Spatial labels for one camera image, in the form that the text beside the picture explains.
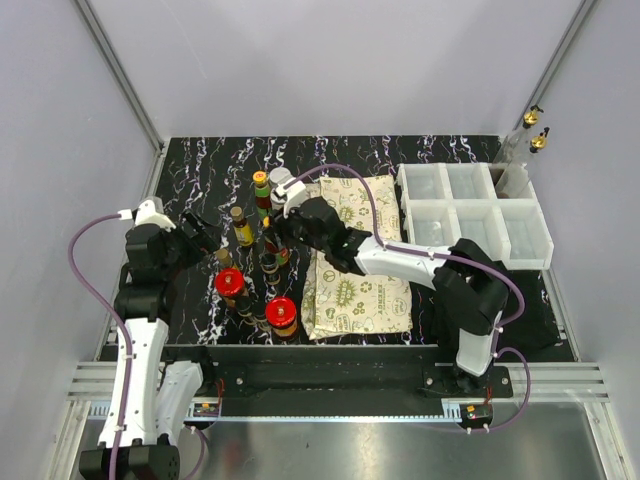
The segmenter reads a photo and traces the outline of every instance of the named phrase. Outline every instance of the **compartment organizer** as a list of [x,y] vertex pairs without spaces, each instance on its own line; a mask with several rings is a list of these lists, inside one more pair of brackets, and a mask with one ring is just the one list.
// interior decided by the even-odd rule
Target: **compartment organizer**
[[396,182],[402,190],[403,228],[416,245],[476,242],[509,270],[546,270],[553,241],[529,185],[521,198],[496,197],[492,175],[499,165],[401,164]]

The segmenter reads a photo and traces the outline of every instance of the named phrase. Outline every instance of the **white wall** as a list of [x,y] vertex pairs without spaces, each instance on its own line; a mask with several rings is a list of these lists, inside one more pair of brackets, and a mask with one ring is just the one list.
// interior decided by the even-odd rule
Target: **white wall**
[[[0,478],[39,479],[105,319],[67,242],[139,199],[153,153],[69,1],[0,1],[0,105]],[[110,296],[125,228],[96,230],[79,265]]]
[[604,371],[640,474],[640,3],[600,2],[540,102],[533,182],[580,352]]
[[579,0],[92,0],[161,135],[505,134]]

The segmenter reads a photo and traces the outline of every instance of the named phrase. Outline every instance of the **black marble tabletop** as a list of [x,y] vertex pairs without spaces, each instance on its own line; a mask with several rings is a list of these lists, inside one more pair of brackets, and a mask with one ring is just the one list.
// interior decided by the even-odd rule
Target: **black marble tabletop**
[[[229,210],[243,207],[254,232],[258,213],[255,208],[251,177],[256,170],[285,166],[292,173],[311,167],[341,163],[364,176],[395,174],[399,163],[487,162],[497,152],[499,141],[490,136],[372,136],[372,137],[250,137],[250,138],[174,138],[171,140],[156,194],[165,211],[178,218],[191,208],[205,220],[220,226],[223,241],[245,274],[254,298],[286,295],[300,305],[309,251],[292,248],[290,266],[283,273],[281,285],[274,290],[264,283],[257,262],[262,243],[241,248],[236,241]],[[178,298],[169,332],[170,344],[272,344],[271,335],[240,321],[227,310],[212,287],[219,271],[215,258],[179,275]],[[501,336],[502,345],[532,351],[558,342],[553,311],[549,305],[539,272],[511,272],[511,277],[527,300],[526,313],[513,322]],[[407,344],[435,343],[433,292],[412,284],[413,328],[392,335],[343,335],[310,341],[303,329],[304,344]],[[514,299],[507,314],[515,309]]]

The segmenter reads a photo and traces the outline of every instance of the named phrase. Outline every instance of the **red jar lid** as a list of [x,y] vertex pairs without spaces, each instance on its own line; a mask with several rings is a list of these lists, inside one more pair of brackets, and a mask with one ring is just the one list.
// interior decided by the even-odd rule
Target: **red jar lid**
[[287,297],[276,297],[267,305],[267,321],[275,328],[288,327],[296,319],[296,305]]
[[223,297],[233,297],[244,288],[244,277],[235,268],[225,268],[216,277],[214,285]]

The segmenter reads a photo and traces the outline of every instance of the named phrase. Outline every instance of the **gray floor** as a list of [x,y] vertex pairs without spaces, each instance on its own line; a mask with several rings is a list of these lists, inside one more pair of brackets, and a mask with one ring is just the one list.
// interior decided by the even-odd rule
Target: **gray floor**
[[[500,417],[514,408],[497,407]],[[87,426],[86,448],[100,428]],[[206,434],[207,456],[195,479],[605,479],[586,416],[574,404],[533,405],[511,428],[488,436],[381,423],[220,422]],[[197,460],[198,438],[184,431],[180,451],[184,478]]]

